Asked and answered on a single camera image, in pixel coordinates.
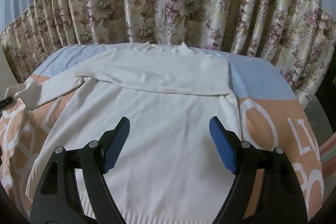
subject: floral curtain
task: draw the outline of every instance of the floral curtain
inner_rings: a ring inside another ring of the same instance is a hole
[[[74,44],[151,42],[265,58],[305,107],[335,47],[336,24],[314,0],[34,0],[0,33],[19,82]]]

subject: blue gripper pad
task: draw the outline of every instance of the blue gripper pad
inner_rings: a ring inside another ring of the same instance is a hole
[[[105,157],[104,157],[104,171],[107,173],[110,169],[114,168],[117,159],[120,155],[120,152],[122,148],[124,147],[124,144],[126,142],[126,139],[129,135],[129,129],[130,129],[130,123],[129,120],[126,119],[121,127],[119,128],[119,131],[117,132],[115,138],[113,139],[110,146],[105,151]]]
[[[217,117],[212,117],[209,122],[210,135],[214,141],[219,156],[226,169],[236,174],[238,166],[236,164],[236,152],[231,147],[227,137],[224,134],[224,127]]]

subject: bedspread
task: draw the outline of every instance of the bedspread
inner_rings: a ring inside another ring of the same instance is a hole
[[[27,81],[42,83],[109,48],[133,48],[136,45],[65,47],[52,54]],[[284,148],[296,170],[311,218],[323,200],[324,182],[319,150],[303,108],[287,82],[266,60],[211,50],[192,50],[228,60],[230,88],[239,105],[242,139],[262,149]],[[32,165],[48,133],[75,92],[33,110],[18,101],[3,112],[0,144],[4,163],[0,168],[0,179],[11,199],[26,215],[29,215],[32,202],[25,195]],[[257,196],[258,193],[254,192],[249,213],[254,211]]]

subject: black object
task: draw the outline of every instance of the black object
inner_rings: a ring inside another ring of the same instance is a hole
[[[4,109],[5,107],[7,107],[12,102],[13,102],[12,97],[8,97],[5,100],[0,101],[0,110]]]
[[[332,190],[322,208],[309,221],[309,224],[332,224],[336,221],[336,187]]]
[[[106,152],[118,133],[127,131],[128,135],[129,128],[129,120],[123,117],[114,130],[106,131],[99,141],[91,141],[82,149],[66,151],[64,147],[57,147],[37,186],[30,214],[31,224],[126,224],[103,174]],[[83,170],[86,190],[97,220],[83,212],[74,168]]]
[[[307,224],[302,190],[284,150],[280,147],[273,151],[260,150],[247,141],[241,142],[234,132],[223,127],[217,117],[210,120],[210,131],[214,130],[223,134],[221,145],[227,142],[233,150],[234,156],[228,157],[234,159],[237,168],[234,183],[213,224]],[[231,166],[223,157],[222,160]],[[254,215],[243,219],[257,169],[264,169],[257,210]]]
[[[31,224],[16,208],[0,183],[0,223]]]
[[[236,178],[214,224],[307,224],[305,200],[300,184],[281,148],[259,150],[240,142],[235,133],[225,130],[214,117],[221,133],[234,152]],[[106,186],[105,157],[107,147],[129,121],[123,117],[115,130],[82,149],[66,151],[58,147],[52,154],[38,184],[30,221],[32,224],[125,224]],[[74,168],[81,168],[87,193],[97,220],[83,213]],[[256,214],[243,219],[250,200],[257,169],[264,169],[264,182]]]

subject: white sweater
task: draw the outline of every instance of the white sweater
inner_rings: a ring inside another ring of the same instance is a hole
[[[225,59],[180,47],[146,43],[113,49],[47,80],[28,83],[15,97],[35,108],[78,88],[48,135],[29,176],[37,183],[57,146],[82,148],[129,118],[130,135],[105,175],[127,223],[211,223],[234,179],[209,133],[218,116],[241,138],[236,97]],[[81,172],[84,211],[93,217]]]

